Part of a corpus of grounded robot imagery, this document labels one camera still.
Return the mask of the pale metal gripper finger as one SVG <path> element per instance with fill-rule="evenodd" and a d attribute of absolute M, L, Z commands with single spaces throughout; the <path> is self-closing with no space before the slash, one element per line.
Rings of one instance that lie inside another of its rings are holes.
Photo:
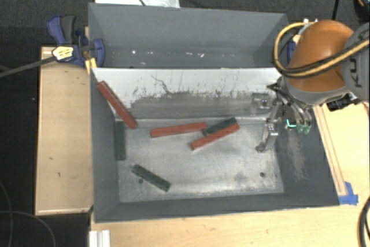
<path fill-rule="evenodd" d="M 267 93 L 253 93 L 250 102 L 251 116 L 267 116 L 271 111 L 270 97 Z"/>
<path fill-rule="evenodd" d="M 263 133 L 262 133 L 262 140 L 255 147 L 255 150 L 259 153 L 265 152 L 267 150 L 271 150 L 275 145 L 275 141 L 278 135 L 279 133 L 276 129 L 276 124 L 274 123 L 265 124 Z"/>

